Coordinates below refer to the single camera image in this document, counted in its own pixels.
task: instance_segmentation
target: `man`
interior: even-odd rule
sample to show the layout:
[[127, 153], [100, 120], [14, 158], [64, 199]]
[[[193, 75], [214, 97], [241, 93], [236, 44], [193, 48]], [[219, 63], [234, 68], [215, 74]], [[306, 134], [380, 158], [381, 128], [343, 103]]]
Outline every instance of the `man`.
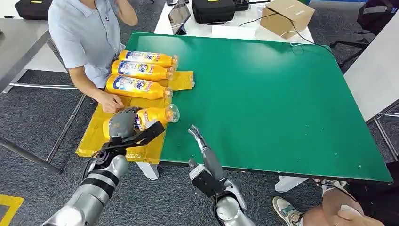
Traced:
[[127, 25], [137, 24], [127, 0], [53, 0], [48, 11], [51, 37], [73, 84], [107, 113], [124, 107], [117, 95], [101, 90], [112, 61], [124, 49], [116, 15]]
[[373, 218], [364, 215], [362, 207], [335, 180], [323, 180], [323, 203], [306, 213], [301, 213], [285, 199], [273, 198], [273, 207], [288, 226], [383, 226]]

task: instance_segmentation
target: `bottle label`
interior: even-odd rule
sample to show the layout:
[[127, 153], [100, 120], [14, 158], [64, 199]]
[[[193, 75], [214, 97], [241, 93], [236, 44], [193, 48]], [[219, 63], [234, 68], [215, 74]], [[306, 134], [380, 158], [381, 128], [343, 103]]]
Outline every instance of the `bottle label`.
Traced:
[[114, 89], [125, 90], [125, 91], [142, 91], [149, 92], [152, 86], [152, 81], [134, 79], [118, 75], [113, 81]]
[[135, 73], [152, 74], [154, 65], [141, 64], [122, 60], [118, 67], [118, 73], [123, 75], [134, 75]]
[[128, 51], [126, 53], [126, 59], [130, 61], [138, 62], [158, 62], [160, 59], [160, 53], [147, 53], [139, 51]]
[[135, 116], [134, 128], [142, 131], [146, 128], [145, 124], [149, 121], [148, 112], [145, 109], [140, 110]]

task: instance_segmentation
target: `plastic bottle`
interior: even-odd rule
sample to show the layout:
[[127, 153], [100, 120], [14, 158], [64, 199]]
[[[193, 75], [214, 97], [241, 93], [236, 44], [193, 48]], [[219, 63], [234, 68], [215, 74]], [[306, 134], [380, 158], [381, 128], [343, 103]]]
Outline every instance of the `plastic bottle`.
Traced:
[[165, 108], [149, 107], [137, 112], [134, 127], [143, 131], [153, 122], [160, 121], [162, 125], [166, 126], [168, 122], [178, 122], [179, 118], [179, 109], [174, 104]]
[[120, 52], [119, 60], [155, 64], [164, 68], [173, 67], [174, 69], [177, 68], [178, 63], [178, 57], [176, 55], [171, 57], [163, 53], [150, 53], [128, 50], [123, 50]]
[[135, 79], [122, 75], [111, 75], [107, 80], [107, 90], [113, 94], [128, 97], [141, 97], [149, 100], [172, 97], [173, 91], [156, 82]]
[[112, 64], [111, 73], [130, 76], [137, 79], [150, 81], [160, 81], [162, 79], [171, 79], [175, 70], [163, 68], [159, 65], [137, 63], [127, 60], [116, 60]]

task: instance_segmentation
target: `robotic hand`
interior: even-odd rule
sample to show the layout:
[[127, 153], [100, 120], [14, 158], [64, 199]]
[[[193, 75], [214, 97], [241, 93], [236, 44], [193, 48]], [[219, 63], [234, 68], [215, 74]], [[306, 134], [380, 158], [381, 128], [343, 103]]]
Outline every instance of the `robotic hand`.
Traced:
[[190, 180], [200, 191], [215, 199], [215, 217], [222, 226], [255, 226], [243, 211], [247, 210], [244, 198], [238, 187], [223, 173], [215, 153], [207, 145], [204, 137], [194, 125], [188, 129], [194, 136], [202, 153], [204, 165], [189, 160]]
[[115, 114], [109, 121], [110, 141], [94, 153], [94, 162], [70, 200], [42, 226], [92, 226], [128, 169], [126, 148], [144, 146], [165, 131], [157, 121], [141, 133], [134, 130], [138, 108]]

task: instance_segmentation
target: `shirt collar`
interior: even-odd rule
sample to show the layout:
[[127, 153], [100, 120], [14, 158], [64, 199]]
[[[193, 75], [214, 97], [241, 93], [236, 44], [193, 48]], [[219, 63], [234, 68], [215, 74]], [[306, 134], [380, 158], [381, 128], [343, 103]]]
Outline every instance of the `shirt collar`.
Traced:
[[90, 9], [88, 6], [86, 6], [85, 4], [83, 4], [81, 1], [79, 0], [68, 0], [75, 8], [77, 8], [78, 10], [80, 10], [85, 17], [88, 17], [89, 15], [91, 15], [93, 13], [93, 10]]

